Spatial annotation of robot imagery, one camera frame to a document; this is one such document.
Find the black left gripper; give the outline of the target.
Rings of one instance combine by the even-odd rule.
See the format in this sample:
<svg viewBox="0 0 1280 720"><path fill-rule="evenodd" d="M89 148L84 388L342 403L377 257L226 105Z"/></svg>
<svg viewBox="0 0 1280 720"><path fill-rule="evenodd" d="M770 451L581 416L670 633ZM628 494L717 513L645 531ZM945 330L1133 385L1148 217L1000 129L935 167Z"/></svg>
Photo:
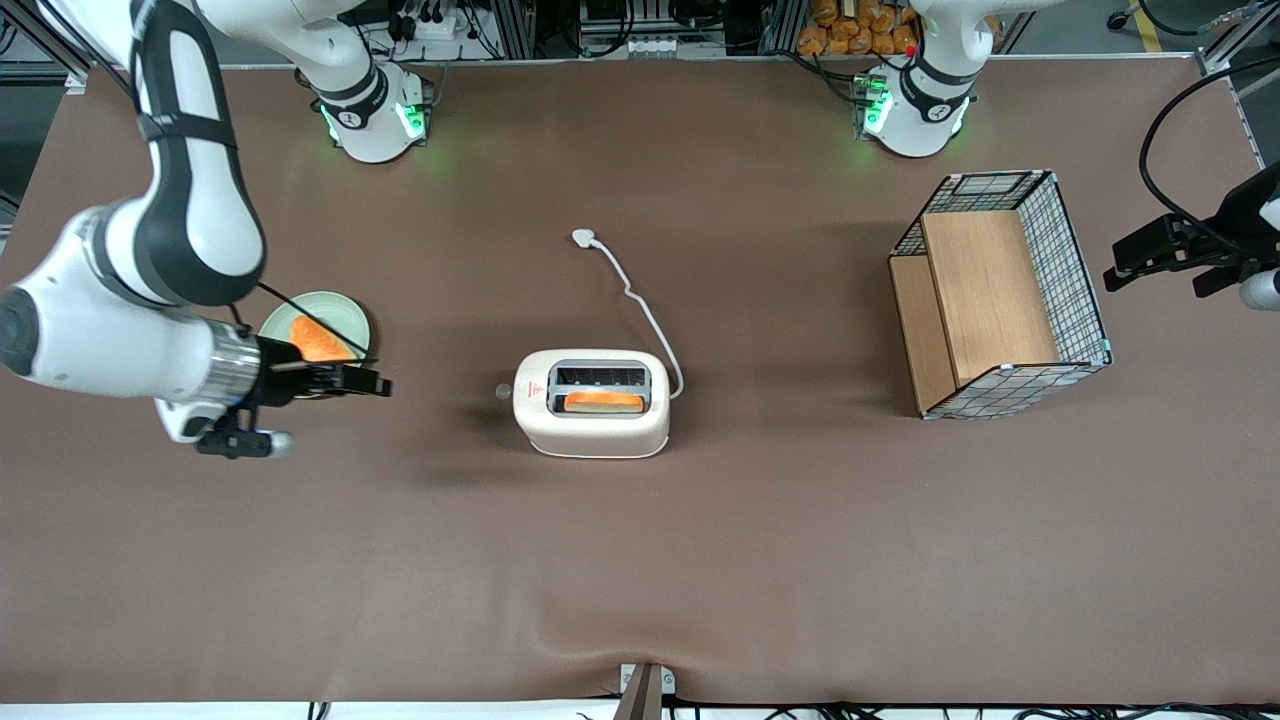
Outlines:
<svg viewBox="0 0 1280 720"><path fill-rule="evenodd" d="M1158 217L1114 243L1103 286L1115 293L1139 278L1184 270L1184 225L1192 234L1188 266L1235 272L1277 268L1279 164L1272 163L1228 191L1212 217L1184 211Z"/></svg>

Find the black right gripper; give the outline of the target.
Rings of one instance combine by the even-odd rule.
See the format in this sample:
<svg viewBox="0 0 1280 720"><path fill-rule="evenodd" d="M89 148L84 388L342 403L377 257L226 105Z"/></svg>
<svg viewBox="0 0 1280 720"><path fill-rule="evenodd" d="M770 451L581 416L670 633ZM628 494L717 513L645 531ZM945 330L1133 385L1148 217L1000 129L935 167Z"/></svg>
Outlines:
<svg viewBox="0 0 1280 720"><path fill-rule="evenodd" d="M379 372L351 364L305 364L301 351L285 341L253 336L259 348L259 369L246 407L283 407L297 396L301 398L330 398L364 396L388 398L393 392L392 380L381 380ZM310 387L307 382L371 382L348 386Z"/></svg>

